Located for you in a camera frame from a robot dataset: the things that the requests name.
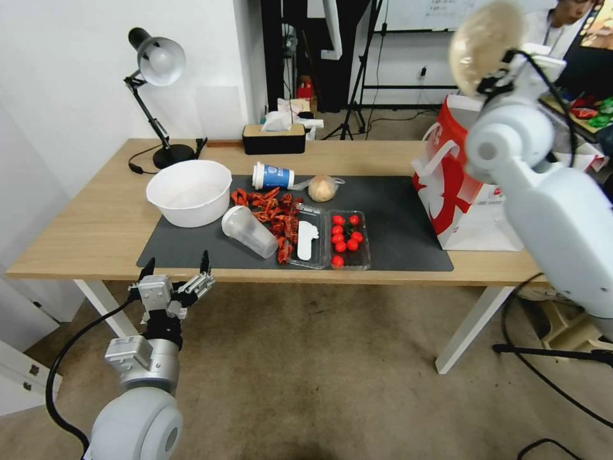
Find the gray desk mat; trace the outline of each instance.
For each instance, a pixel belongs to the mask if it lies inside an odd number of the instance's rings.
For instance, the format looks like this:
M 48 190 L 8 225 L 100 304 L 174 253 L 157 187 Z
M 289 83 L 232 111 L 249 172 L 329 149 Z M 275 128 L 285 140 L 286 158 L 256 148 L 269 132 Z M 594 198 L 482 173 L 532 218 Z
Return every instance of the gray desk mat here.
M 296 183 L 308 177 L 296 177 Z M 370 241 L 372 270 L 450 272 L 453 265 L 441 249 L 417 192 L 407 176 L 346 176 L 334 199 L 309 205 L 329 210 L 359 210 L 365 215 Z M 251 176 L 234 176 L 231 190 L 241 187 L 250 193 Z M 213 268 L 300 269 L 280 266 L 276 257 L 262 260 L 257 254 L 222 233 L 221 219 L 204 227 L 180 228 L 160 219 L 145 245 L 137 266 L 155 257 L 158 267 L 197 268 L 208 249 Z

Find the blue and white paper cup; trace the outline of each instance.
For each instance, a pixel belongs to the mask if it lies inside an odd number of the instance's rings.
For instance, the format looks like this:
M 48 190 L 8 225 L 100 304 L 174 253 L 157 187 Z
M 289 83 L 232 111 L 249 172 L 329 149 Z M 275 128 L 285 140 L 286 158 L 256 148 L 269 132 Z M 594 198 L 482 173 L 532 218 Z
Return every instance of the blue and white paper cup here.
M 252 185 L 256 190 L 275 187 L 288 188 L 293 184 L 294 171 L 291 169 L 277 168 L 262 162 L 254 165 Z

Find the lamp base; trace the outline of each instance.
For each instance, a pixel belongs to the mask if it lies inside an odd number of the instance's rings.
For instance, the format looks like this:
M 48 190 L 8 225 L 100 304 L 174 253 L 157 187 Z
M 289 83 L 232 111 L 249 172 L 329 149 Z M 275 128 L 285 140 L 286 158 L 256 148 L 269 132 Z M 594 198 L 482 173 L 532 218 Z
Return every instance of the lamp base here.
M 195 160 L 196 155 L 193 149 L 187 145 L 175 144 L 170 146 L 170 150 L 159 149 L 153 154 L 153 164 L 159 169 L 164 169 L 175 163 L 187 160 Z

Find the clear plastic tray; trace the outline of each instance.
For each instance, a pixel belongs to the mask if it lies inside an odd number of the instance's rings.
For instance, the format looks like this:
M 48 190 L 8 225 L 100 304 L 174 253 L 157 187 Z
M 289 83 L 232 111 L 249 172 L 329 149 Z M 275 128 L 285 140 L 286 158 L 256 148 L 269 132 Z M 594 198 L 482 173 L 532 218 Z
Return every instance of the clear plastic tray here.
M 296 255 L 297 249 L 294 249 L 290 257 L 290 264 L 296 266 L 302 266 L 305 268 L 313 268 L 315 270 L 322 270 L 324 268 L 331 268 L 331 258 L 337 255 L 334 245 L 331 242 L 332 231 L 332 216 L 340 215 L 345 219 L 345 241 L 349 238 L 351 231 L 356 230 L 362 234 L 364 240 L 359 244 L 356 251 L 350 251 L 347 249 L 339 256 L 343 257 L 343 267 L 332 267 L 335 270 L 368 270 L 371 265 L 370 261 L 370 245 L 368 242 L 368 233 L 366 229 L 366 221 L 364 214 L 361 211 L 356 210 L 331 210 L 326 211 L 322 208 L 314 208 L 307 204 L 298 205 L 299 213 L 297 215 L 298 220 L 306 220 L 317 227 L 319 232 L 319 239 L 312 240 L 312 255 L 309 261 L 304 261 L 298 258 Z M 349 224 L 349 217 L 352 215 L 359 216 L 359 224 L 353 228 Z
M 345 252 L 339 254 L 335 251 L 334 245 L 330 241 L 331 239 L 331 230 L 332 230 L 332 216 L 340 215 L 343 219 L 345 219 L 345 242 L 348 240 L 349 234 L 352 231 L 359 231 L 362 234 L 364 240 L 359 244 L 358 249 L 355 251 L 350 251 L 347 249 Z M 359 216 L 359 224 L 356 227 L 352 227 L 349 224 L 349 217 L 352 215 Z M 345 211 L 345 210 L 331 210 L 326 211 L 326 222 L 328 224 L 328 232 L 326 234 L 326 239 L 328 241 L 329 255 L 328 255 L 328 266 L 330 266 L 330 259 L 339 255 L 344 260 L 344 265 L 342 267 L 332 267 L 335 270 L 368 270 L 371 265 L 370 260 L 370 245 L 368 242 L 368 233 L 366 230 L 366 220 L 364 219 L 364 213 L 361 211 Z
M 298 220 L 306 220 L 310 224 L 317 227 L 319 232 L 319 238 L 312 240 L 311 259 L 304 261 L 299 259 L 296 255 L 298 248 L 294 248 L 289 262 L 292 265 L 298 265 L 306 268 L 314 268 L 315 270 L 322 270 L 330 265 L 330 253 L 329 253 L 329 232 L 326 228 L 326 222 L 328 221 L 326 211 L 322 208 L 314 208 L 307 204 L 300 203 L 296 207 L 299 213 L 296 215 Z

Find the white plastic bowl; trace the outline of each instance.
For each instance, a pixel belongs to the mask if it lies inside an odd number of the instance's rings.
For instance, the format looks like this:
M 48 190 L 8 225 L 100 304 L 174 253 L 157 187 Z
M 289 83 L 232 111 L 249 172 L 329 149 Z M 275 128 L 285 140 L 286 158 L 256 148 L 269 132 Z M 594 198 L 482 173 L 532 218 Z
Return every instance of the white plastic bowl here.
M 189 160 L 162 169 L 147 185 L 147 200 L 178 227 L 219 219 L 230 203 L 232 173 L 209 160 Z

